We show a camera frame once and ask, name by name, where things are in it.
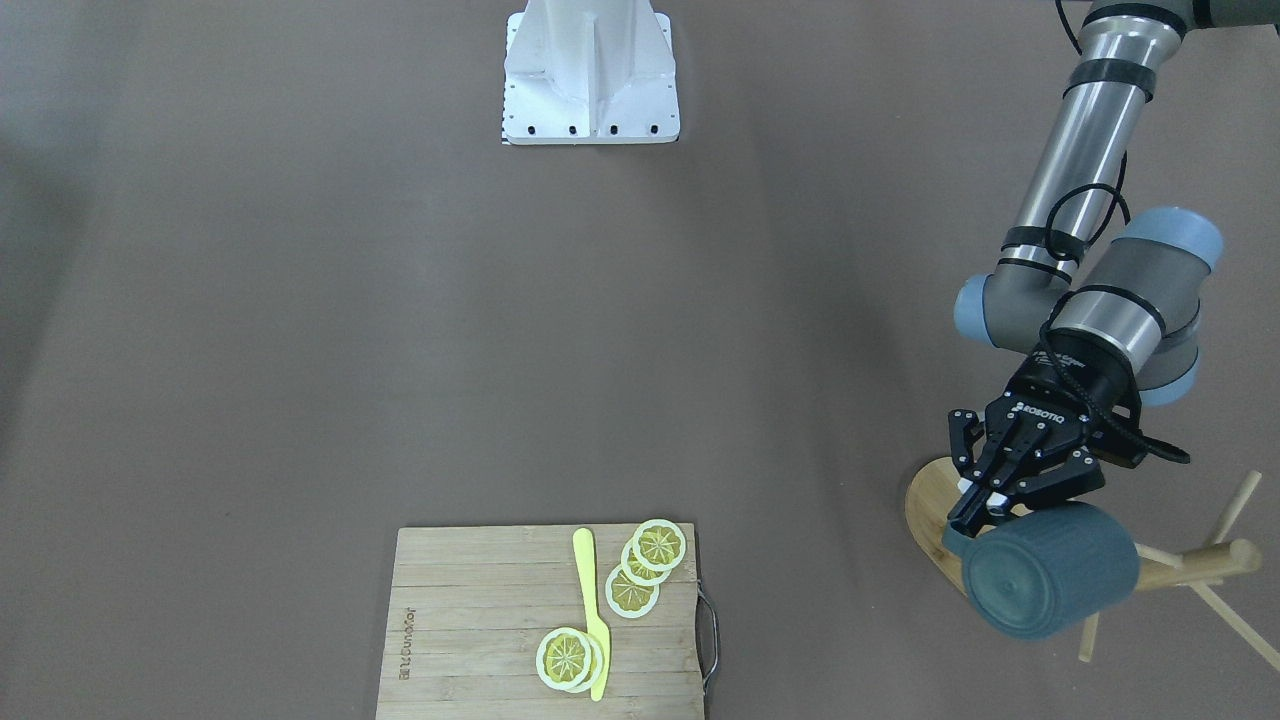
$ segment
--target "knife handle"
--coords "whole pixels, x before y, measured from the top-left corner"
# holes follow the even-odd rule
[[[595,600],[595,536],[590,528],[573,530],[573,560],[577,562],[577,582],[582,585],[582,605],[588,618],[599,618]]]

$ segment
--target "white mount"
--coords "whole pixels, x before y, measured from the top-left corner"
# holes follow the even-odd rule
[[[680,137],[671,19],[649,0],[529,0],[507,20],[506,70],[503,142]]]

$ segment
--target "wooden cutting board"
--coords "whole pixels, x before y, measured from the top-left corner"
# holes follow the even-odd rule
[[[648,615],[623,619],[605,601],[637,524],[401,529],[378,720],[703,720],[694,525],[680,525],[689,550]],[[613,635],[600,702],[553,691],[534,669],[543,635],[586,629],[572,544],[581,527],[595,533],[596,594]]]

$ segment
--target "robotic arm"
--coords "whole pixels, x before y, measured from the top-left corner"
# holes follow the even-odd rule
[[[1146,437],[1139,424],[1143,404],[1172,402],[1194,382],[1199,287],[1221,255],[1221,234],[1188,210],[1149,210],[1128,224],[1074,291],[1073,278],[1106,224],[1103,214],[1110,218],[1119,202],[1129,219],[1119,190],[1108,183],[1119,182],[1125,146],[1155,96],[1160,67],[1190,29],[1277,22],[1280,0],[1093,3],[1080,32],[1080,61],[996,269],[970,278],[956,299],[963,334],[1025,354],[984,415],[961,409],[948,416],[961,497],[947,516],[943,539],[966,565],[975,607],[1009,634],[1044,637],[1097,607],[1079,603],[1052,621],[1037,620],[1034,628],[1009,621],[1018,612],[1006,612],[1012,606],[1004,596],[1015,584],[1007,580],[1007,568],[997,573],[1005,573],[1005,589],[988,583],[986,600],[975,597],[986,580],[975,575],[970,585],[969,565],[979,573],[983,564],[1007,566],[1016,555],[988,552],[1004,560],[973,562],[972,548],[983,539],[973,538],[983,528],[997,527],[991,536],[1015,525],[1018,533],[1034,533],[1037,523],[1029,520],[1043,515],[1037,521],[1048,537],[1059,533],[1055,523],[1066,514],[1051,521],[1053,514],[1041,511],[1082,506],[1068,501],[1102,487],[1101,461],[1133,468],[1148,454],[1189,461],[1176,447]],[[1019,503],[1032,514],[1014,515]],[[1092,512],[1084,536],[1110,533],[1117,538],[1114,547],[1133,555],[1123,528],[1084,509]],[[1016,533],[1004,536],[1002,542],[1010,542]],[[1037,562],[1028,568],[1052,575]],[[1115,574],[1116,587],[1093,594],[1110,594],[1110,601],[1128,594],[1137,562],[1133,555],[1132,568]]]

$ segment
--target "metal handle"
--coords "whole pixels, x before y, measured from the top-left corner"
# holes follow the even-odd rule
[[[698,646],[698,666],[703,671],[703,696],[710,693],[712,678],[716,676],[716,671],[719,670],[719,619],[716,616],[716,605],[712,598],[707,597],[707,592],[703,589],[703,579],[698,578],[698,603],[707,606],[707,612],[712,621],[712,665],[707,667],[703,662],[703,643],[696,630],[694,632],[695,643]]]

